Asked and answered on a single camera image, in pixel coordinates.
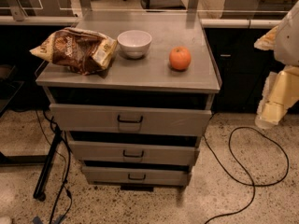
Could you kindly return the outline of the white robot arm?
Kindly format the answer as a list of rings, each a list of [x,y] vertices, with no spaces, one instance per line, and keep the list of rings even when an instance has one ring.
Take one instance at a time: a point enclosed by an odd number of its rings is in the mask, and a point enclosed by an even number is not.
[[[279,25],[260,37],[254,47],[273,50],[275,60],[285,65],[278,73],[269,73],[257,108],[255,124],[270,129],[299,101],[299,2]]]

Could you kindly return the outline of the yellow taped gripper finger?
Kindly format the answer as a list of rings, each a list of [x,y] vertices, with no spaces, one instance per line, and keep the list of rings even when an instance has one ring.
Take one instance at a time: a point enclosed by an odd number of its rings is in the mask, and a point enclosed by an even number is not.
[[[255,124],[261,129],[278,125],[288,110],[299,101],[299,67],[287,65],[279,73],[267,77]]]

